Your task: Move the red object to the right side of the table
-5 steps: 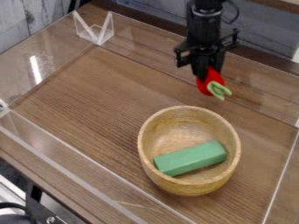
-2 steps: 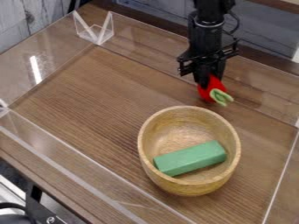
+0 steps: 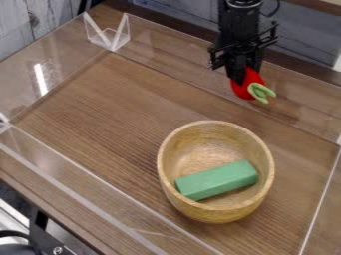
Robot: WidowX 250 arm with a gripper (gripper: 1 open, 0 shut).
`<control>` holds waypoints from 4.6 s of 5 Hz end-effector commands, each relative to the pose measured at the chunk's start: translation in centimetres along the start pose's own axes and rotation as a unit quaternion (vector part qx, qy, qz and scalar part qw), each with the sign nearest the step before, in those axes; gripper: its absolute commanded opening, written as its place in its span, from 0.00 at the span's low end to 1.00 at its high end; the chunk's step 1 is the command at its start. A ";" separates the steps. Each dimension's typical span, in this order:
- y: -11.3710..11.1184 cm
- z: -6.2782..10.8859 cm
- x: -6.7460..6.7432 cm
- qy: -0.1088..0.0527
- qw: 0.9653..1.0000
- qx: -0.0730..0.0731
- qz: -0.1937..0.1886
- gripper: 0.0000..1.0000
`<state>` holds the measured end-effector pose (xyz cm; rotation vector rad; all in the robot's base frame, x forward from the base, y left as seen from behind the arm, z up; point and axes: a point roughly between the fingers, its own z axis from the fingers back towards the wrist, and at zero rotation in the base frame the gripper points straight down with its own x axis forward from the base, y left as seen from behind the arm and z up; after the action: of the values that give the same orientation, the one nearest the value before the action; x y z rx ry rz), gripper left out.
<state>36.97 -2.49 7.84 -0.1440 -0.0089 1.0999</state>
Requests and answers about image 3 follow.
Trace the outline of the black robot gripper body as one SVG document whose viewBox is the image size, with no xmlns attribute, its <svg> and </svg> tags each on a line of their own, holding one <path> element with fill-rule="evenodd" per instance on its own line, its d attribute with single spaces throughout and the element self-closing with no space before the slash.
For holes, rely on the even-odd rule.
<svg viewBox="0 0 341 255">
<path fill-rule="evenodd" d="M 280 7 L 269 13 L 261 6 L 218 6 L 218 34 L 208 48 L 209 67 L 225 67 L 232 55 L 246 57 L 246 68 L 257 49 L 267 49 L 277 40 L 279 22 L 273 19 Z"/>
</svg>

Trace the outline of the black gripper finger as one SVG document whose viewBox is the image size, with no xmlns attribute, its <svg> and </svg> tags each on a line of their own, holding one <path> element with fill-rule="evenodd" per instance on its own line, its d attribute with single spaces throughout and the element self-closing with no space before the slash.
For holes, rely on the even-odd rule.
<svg viewBox="0 0 341 255">
<path fill-rule="evenodd" d="M 246 57 L 244 55 L 232 55 L 225 65 L 228 76 L 241 86 L 245 80 Z"/>
<path fill-rule="evenodd" d="M 250 62 L 250 68 L 255 71 L 260 71 L 261 70 L 264 56 L 265 56 L 265 50 L 264 49 L 257 49 L 255 54 L 253 54 L 252 62 Z"/>
</svg>

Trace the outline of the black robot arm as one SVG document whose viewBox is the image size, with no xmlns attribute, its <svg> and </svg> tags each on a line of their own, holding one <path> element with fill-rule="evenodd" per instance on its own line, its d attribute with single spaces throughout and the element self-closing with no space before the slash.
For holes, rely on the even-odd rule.
<svg viewBox="0 0 341 255">
<path fill-rule="evenodd" d="M 273 19 L 281 7 L 265 13 L 265 0 L 218 0 L 218 35 L 208 48 L 209 67 L 225 67 L 228 77 L 241 86 L 246 80 L 246 69 L 260 71 L 265 49 L 275 45 L 279 22 Z"/>
</svg>

